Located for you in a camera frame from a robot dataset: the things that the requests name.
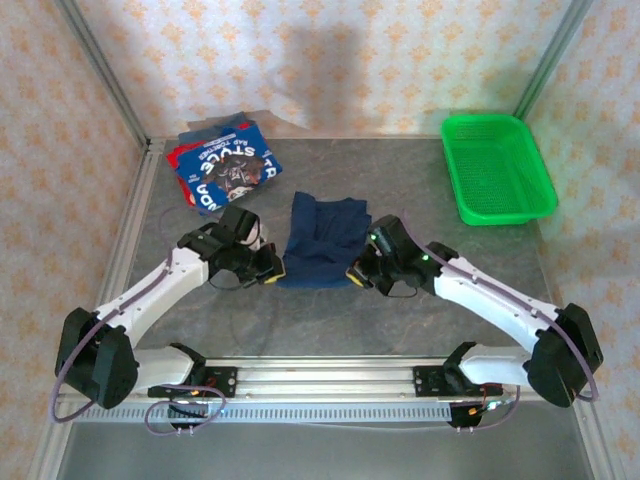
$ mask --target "patterned wallpaper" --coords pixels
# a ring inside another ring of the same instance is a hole
[[[79,3],[149,135],[245,110],[310,137],[511,112],[570,0]]]
[[[594,2],[528,120],[560,197],[541,253],[556,297],[591,314],[599,407],[639,478],[640,5]]]
[[[21,480],[62,322],[94,305],[140,150],[54,2],[0,2],[0,20],[0,478]]]

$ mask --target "gray work surface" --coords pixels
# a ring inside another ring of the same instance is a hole
[[[167,152],[174,144],[167,146]],[[517,290],[542,300],[547,289],[535,241],[526,225],[470,227],[460,220],[442,143],[427,139],[271,140],[283,173],[237,200],[257,213],[280,254],[289,237],[296,190],[318,200],[365,199],[373,219],[406,210],[410,227],[428,243],[456,249],[471,263]],[[184,205],[177,180],[161,160],[131,283],[163,261],[158,216]],[[175,244],[206,220],[192,211],[165,217]],[[214,282],[234,285],[221,273]],[[407,290],[393,292],[406,294]],[[255,286],[220,292],[209,285],[186,295],[139,343],[181,342],[208,357],[233,355],[448,356],[463,341],[511,345],[507,335],[458,305],[420,291],[414,298],[384,298],[356,286],[304,290]]]
[[[458,435],[450,428],[436,429],[398,432],[310,425],[214,424],[193,437],[158,438],[151,436],[144,425],[75,424],[58,478],[592,478],[571,410],[525,403],[499,428],[473,435]]]

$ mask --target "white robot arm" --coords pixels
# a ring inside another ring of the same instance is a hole
[[[531,386],[554,405],[568,407],[575,398],[584,398],[580,391],[589,383],[597,396],[593,373],[603,356],[587,312],[524,295],[440,243],[421,247],[396,216],[371,225],[368,245],[347,276],[383,295],[396,281],[404,281],[471,310],[520,345],[460,345],[443,367],[445,381],[460,394],[486,383]]]
[[[275,247],[250,241],[258,236],[257,216],[229,206],[218,223],[186,234],[167,262],[122,296],[95,312],[74,310],[65,321],[56,374],[104,408],[118,405],[136,390],[202,385],[205,359],[191,349],[135,347],[171,306],[220,270],[234,272],[246,286],[283,276]],[[372,224],[369,238],[347,271],[354,283],[388,295],[396,281],[404,281],[473,311],[520,345],[460,345],[441,372],[455,393],[468,395],[486,383],[530,385],[549,402],[567,407],[592,381],[602,352],[580,307],[559,309],[523,295],[439,243],[419,247],[395,216]],[[86,342],[87,332],[100,322],[104,325]]]
[[[275,246],[262,245],[260,233],[257,215],[229,206],[218,223],[184,235],[167,261],[127,292],[94,312],[71,312],[62,331],[56,375],[104,408],[118,405],[132,391],[200,384],[204,358],[188,347],[135,347],[169,308],[220,270],[235,273],[244,286],[283,276]],[[95,335],[89,336],[92,329]]]

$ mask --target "folded clothing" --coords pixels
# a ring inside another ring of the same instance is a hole
[[[367,202],[345,198],[318,202],[296,192],[291,209],[291,234],[282,260],[285,288],[338,288],[351,285],[345,273],[362,253],[371,224]]]
[[[219,133],[167,155],[191,206],[215,210],[282,172],[256,124],[226,125]]]

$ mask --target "green basket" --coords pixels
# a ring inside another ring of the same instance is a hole
[[[442,141],[466,224],[521,224],[558,205],[531,132],[517,118],[455,115],[442,124]]]

